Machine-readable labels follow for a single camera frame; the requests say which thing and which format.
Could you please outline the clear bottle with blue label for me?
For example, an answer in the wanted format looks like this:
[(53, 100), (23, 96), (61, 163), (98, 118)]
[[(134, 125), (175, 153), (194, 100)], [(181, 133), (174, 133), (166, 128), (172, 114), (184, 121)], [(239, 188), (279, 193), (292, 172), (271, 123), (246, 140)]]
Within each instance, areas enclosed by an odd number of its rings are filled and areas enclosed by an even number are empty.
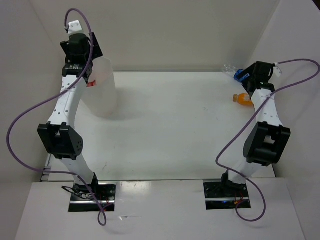
[(222, 72), (239, 83), (242, 83), (248, 77), (247, 75), (245, 75), (238, 78), (239, 74), (243, 72), (243, 69), (240, 69), (230, 64), (225, 64), (222, 68)]

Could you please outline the orange bottle with label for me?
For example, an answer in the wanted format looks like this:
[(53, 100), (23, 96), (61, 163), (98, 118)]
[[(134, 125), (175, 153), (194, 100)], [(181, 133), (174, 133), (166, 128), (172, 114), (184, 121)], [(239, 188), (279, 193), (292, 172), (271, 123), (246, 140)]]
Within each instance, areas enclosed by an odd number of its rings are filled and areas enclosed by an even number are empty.
[(234, 94), (232, 101), (234, 103), (238, 103), (242, 106), (248, 106), (251, 107), (253, 106), (253, 102), (251, 101), (250, 95), (247, 93), (241, 93), (241, 94)]

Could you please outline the red labelled white bottle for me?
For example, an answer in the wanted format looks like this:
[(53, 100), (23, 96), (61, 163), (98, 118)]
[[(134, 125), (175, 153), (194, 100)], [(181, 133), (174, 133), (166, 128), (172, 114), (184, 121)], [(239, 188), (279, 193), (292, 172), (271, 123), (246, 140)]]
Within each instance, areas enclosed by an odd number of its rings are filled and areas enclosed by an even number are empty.
[(91, 87), (95, 87), (97, 85), (97, 81), (93, 80), (87, 83), (87, 87), (91, 88)]

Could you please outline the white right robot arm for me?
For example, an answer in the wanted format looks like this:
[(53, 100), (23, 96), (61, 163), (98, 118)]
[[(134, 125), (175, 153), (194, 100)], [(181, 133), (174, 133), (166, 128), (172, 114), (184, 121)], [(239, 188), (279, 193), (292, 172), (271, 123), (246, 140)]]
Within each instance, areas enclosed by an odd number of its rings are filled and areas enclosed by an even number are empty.
[(279, 162), (291, 136), (281, 122), (272, 95), (275, 87), (270, 79), (277, 70), (274, 63), (257, 61), (235, 75), (253, 103), (256, 121), (243, 146), (243, 159), (221, 177), (219, 191), (230, 197), (241, 191), (257, 171)]

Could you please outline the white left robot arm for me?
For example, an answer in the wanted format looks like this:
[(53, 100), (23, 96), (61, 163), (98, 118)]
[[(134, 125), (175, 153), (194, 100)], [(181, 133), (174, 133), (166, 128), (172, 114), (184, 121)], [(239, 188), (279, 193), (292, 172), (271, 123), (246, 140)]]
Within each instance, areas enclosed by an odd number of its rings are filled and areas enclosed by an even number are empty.
[(75, 130), (75, 118), (93, 72), (93, 61), (103, 53), (94, 33), (72, 34), (60, 45), (66, 54), (62, 95), (47, 123), (40, 124), (37, 132), (46, 151), (74, 173), (74, 186), (63, 189), (80, 199), (94, 200), (100, 194), (99, 182), (83, 157), (84, 140)]

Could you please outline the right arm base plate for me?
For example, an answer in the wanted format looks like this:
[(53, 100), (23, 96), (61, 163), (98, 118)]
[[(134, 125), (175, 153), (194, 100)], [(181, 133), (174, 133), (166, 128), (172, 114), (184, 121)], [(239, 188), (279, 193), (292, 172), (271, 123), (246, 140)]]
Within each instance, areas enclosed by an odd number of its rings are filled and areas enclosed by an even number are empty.
[(239, 209), (250, 209), (251, 203), (246, 185), (240, 189), (223, 188), (220, 181), (204, 181), (206, 210), (232, 210), (240, 203)]

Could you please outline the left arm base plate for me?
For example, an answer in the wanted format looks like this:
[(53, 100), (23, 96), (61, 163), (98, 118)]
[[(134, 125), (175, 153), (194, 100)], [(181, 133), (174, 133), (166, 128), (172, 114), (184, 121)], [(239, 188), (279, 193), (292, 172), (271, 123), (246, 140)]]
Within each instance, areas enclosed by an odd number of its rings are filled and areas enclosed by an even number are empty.
[[(115, 210), (116, 186), (115, 182), (100, 182), (96, 188), (92, 188), (95, 197), (105, 212), (113, 212)], [(74, 184), (72, 187), (62, 186), (61, 188), (71, 194), (69, 212), (100, 211), (93, 196), (84, 185)]]

